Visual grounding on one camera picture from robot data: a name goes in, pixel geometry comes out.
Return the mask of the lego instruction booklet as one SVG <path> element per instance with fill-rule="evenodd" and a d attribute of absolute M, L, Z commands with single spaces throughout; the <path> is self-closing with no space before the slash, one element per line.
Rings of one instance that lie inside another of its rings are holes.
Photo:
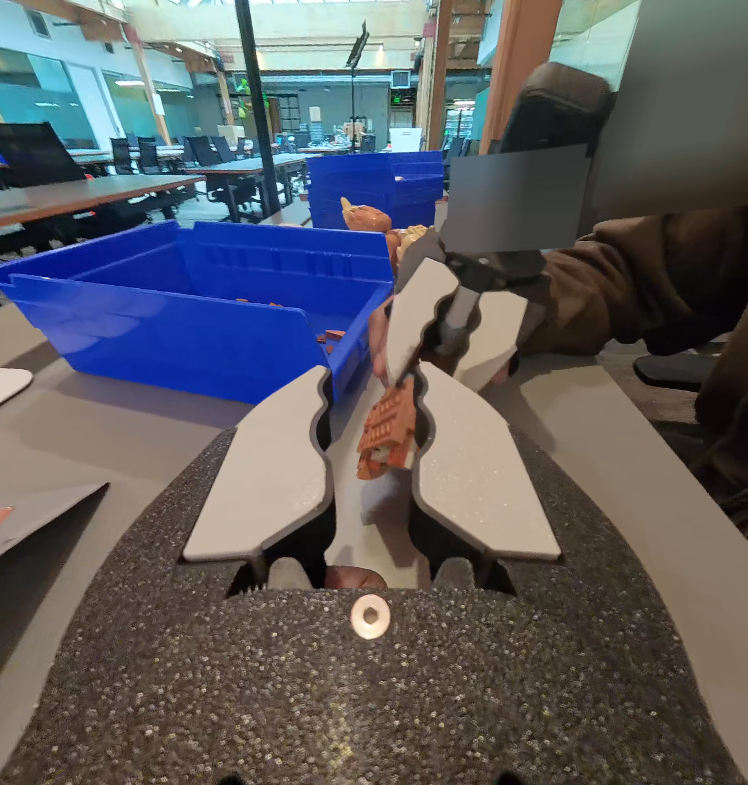
<path fill-rule="evenodd" d="M 96 482 L 0 494 L 0 557 L 109 485 Z"/>

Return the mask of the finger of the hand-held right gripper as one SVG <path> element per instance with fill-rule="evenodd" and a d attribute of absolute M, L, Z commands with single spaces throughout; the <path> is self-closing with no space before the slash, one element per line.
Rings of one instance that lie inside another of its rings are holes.
<path fill-rule="evenodd" d="M 387 332 L 387 381 L 399 386 L 418 357 L 440 304 L 455 295 L 459 279 L 445 264 L 425 258 L 394 296 Z"/>
<path fill-rule="evenodd" d="M 453 378 L 479 393 L 503 369 L 517 351 L 517 337 L 528 300 L 511 291 L 488 291 L 477 308 L 479 321 L 469 333 L 467 347 L 459 355 Z"/>

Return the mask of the stack of blue bins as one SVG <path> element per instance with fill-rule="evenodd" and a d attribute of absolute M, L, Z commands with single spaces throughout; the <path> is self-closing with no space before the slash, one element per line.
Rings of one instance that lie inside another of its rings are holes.
<path fill-rule="evenodd" d="M 307 162 L 312 226 L 343 230 L 341 198 L 386 213 L 395 229 L 434 223 L 444 193 L 441 152 L 328 155 Z"/>

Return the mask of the person's right forearm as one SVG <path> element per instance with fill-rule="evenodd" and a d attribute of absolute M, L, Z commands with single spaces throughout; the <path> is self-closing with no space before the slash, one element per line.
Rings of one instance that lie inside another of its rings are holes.
<path fill-rule="evenodd" d="M 544 254 L 529 355 L 593 357 L 644 341 L 668 355 L 735 328 L 748 305 L 748 206 L 604 221 Z"/>

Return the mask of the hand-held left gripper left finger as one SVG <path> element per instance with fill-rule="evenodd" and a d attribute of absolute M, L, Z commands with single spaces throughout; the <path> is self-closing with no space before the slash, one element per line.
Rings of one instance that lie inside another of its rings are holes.
<path fill-rule="evenodd" d="M 331 371 L 314 366 L 238 423 L 183 547 L 185 561 L 264 556 L 332 500 Z"/>

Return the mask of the pile of brown lego pieces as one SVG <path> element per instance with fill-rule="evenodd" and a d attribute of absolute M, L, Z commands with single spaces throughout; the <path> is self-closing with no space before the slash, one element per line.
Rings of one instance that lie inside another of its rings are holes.
<path fill-rule="evenodd" d="M 235 301 L 240 303 L 252 303 L 254 301 L 249 300 L 248 298 L 236 298 Z M 284 306 L 280 303 L 276 303 L 271 301 L 268 304 L 272 308 L 284 308 Z M 316 332 L 314 337 L 316 342 L 320 345 L 321 348 L 325 350 L 326 355 L 331 355 L 337 344 L 340 340 L 345 336 L 346 332 L 344 330 L 324 330 L 322 332 Z"/>

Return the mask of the white lamp stand base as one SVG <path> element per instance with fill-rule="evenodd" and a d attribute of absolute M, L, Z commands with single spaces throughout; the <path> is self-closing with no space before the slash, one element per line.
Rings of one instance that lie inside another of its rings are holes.
<path fill-rule="evenodd" d="M 25 369 L 0 368 L 0 406 L 17 396 L 34 381 L 34 373 Z"/>

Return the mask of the person's right hand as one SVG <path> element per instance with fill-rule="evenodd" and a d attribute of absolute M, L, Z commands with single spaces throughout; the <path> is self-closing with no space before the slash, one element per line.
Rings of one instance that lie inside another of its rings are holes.
<path fill-rule="evenodd" d="M 369 353 L 372 361 L 372 373 L 382 382 L 385 388 L 389 386 L 386 349 L 389 329 L 389 308 L 392 305 L 393 299 L 393 296 L 389 297 L 377 309 L 373 310 L 369 315 L 368 321 Z"/>

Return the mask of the blue plastic bin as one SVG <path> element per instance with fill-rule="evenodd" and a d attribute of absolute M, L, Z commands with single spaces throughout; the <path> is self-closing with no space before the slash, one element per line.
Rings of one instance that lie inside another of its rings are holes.
<path fill-rule="evenodd" d="M 314 366 L 354 395 L 392 288 L 383 234 L 266 224 L 163 221 L 0 264 L 75 371 L 250 405 Z M 329 356 L 324 330 L 346 332 Z"/>

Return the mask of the black office chair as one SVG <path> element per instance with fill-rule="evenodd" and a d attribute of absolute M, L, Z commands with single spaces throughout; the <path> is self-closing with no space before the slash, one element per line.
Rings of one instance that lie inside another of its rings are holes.
<path fill-rule="evenodd" d="M 0 123 L 0 158 L 8 188 L 86 181 L 50 123 Z"/>

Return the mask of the grey desk wooden edge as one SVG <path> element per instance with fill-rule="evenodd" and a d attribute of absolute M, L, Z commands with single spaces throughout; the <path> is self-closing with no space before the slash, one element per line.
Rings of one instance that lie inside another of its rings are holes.
<path fill-rule="evenodd" d="M 105 204 L 171 191 L 204 180 L 205 176 L 199 172 L 180 175 L 133 174 L 8 188 L 0 190 L 0 229 L 90 211 Z"/>

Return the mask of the brown lego assembly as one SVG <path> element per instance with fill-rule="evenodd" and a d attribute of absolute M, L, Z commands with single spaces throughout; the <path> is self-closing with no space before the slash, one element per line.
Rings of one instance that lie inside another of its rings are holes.
<path fill-rule="evenodd" d="M 375 480 L 386 473 L 411 470 L 417 453 L 417 408 L 413 375 L 389 387 L 372 407 L 358 442 L 357 477 Z"/>

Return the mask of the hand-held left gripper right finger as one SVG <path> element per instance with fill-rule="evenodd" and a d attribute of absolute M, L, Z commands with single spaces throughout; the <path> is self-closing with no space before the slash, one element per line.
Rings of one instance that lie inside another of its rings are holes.
<path fill-rule="evenodd" d="M 428 437 L 413 468 L 418 507 L 486 556 L 555 561 L 561 549 L 504 417 L 477 392 L 421 362 Z"/>

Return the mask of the brown lego figure body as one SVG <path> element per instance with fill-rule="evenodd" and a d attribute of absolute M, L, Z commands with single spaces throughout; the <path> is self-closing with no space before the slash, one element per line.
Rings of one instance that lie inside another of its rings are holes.
<path fill-rule="evenodd" d="M 422 242 L 426 238 L 427 242 L 433 243 L 441 240 L 441 235 L 434 226 L 428 227 L 422 224 L 412 225 L 407 229 L 389 229 L 384 236 L 389 252 L 390 268 L 394 276 L 398 275 L 403 257 L 415 243 Z"/>

